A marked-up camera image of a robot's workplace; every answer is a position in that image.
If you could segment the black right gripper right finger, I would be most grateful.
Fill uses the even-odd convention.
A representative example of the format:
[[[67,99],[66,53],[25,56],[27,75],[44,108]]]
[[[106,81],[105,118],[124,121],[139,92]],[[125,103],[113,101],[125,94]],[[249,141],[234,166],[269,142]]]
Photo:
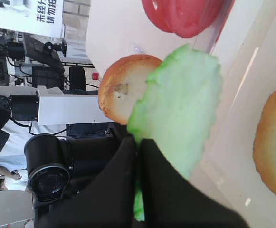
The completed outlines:
[[[167,161],[154,140],[141,143],[142,193],[148,228],[247,228],[235,211],[204,195]]]

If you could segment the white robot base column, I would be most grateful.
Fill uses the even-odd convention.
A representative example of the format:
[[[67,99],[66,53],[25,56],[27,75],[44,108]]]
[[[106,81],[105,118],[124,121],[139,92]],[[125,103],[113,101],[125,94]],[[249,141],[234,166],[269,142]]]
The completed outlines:
[[[97,95],[64,94],[38,86],[38,124],[64,125],[111,122],[100,110]]]

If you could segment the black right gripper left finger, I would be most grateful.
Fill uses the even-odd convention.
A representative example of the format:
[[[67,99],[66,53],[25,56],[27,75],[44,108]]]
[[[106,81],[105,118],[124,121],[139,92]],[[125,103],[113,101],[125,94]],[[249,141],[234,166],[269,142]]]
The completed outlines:
[[[130,228],[136,143],[126,137],[105,169],[73,199],[44,215],[38,228]]]

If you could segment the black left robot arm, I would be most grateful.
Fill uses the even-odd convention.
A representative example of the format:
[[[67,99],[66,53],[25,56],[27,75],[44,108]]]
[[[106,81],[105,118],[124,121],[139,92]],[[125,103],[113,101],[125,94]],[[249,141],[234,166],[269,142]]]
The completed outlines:
[[[0,95],[0,152],[9,134],[2,130],[7,121],[38,120],[38,95]],[[106,167],[120,143],[113,137],[59,139],[54,134],[38,134],[24,146],[28,187],[35,208],[53,204],[71,193],[84,190]]]

